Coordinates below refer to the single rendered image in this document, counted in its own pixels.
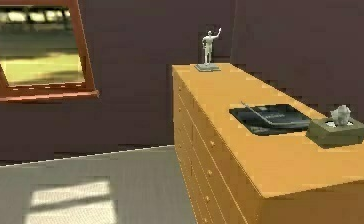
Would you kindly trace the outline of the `black closed laptop computer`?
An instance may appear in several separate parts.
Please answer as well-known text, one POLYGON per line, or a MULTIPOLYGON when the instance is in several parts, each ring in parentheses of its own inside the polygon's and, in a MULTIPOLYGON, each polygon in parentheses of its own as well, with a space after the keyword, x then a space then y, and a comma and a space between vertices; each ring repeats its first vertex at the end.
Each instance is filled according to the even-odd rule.
POLYGON ((270 136, 302 132, 311 119, 289 104, 231 108, 229 113, 252 134, 270 136))

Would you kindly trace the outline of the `orange wooden chest of drawers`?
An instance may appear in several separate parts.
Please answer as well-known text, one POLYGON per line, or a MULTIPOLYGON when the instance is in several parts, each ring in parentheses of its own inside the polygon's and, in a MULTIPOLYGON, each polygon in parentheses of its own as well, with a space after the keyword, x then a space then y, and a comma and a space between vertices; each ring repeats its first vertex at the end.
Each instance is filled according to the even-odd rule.
POLYGON ((322 115, 231 64, 175 65, 172 76, 175 149, 198 224, 364 224, 364 141, 323 149, 303 132, 252 134, 230 109, 322 115))

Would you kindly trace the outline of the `grey human statuette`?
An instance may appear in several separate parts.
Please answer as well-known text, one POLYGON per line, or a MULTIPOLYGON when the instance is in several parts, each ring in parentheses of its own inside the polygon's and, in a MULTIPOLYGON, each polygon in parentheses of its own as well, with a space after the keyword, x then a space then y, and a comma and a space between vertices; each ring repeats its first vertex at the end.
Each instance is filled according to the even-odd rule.
POLYGON ((213 52, 213 42, 221 34, 222 29, 218 29, 218 33, 214 35, 211 31, 207 32, 207 35, 202 38, 202 46, 204 50, 204 62, 202 64, 196 64, 195 68, 199 72, 214 72, 219 71, 218 65, 212 63, 212 52, 213 52))

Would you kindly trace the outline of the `red-brown framed window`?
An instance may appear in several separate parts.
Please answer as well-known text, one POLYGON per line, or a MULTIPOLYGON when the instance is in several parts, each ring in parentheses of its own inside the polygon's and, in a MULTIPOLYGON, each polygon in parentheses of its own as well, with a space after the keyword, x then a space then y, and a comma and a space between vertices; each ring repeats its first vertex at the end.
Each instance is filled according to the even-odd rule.
POLYGON ((79 0, 0 0, 0 102, 98 96, 79 0))

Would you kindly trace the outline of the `olive green tissue box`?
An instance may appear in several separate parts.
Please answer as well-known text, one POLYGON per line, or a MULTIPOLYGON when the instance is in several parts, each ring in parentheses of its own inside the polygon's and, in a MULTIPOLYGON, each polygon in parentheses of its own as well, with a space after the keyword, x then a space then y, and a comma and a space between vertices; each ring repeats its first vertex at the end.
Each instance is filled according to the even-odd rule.
POLYGON ((351 117, 348 106, 340 105, 329 117, 311 120, 306 136, 322 148, 361 144, 364 123, 351 117))

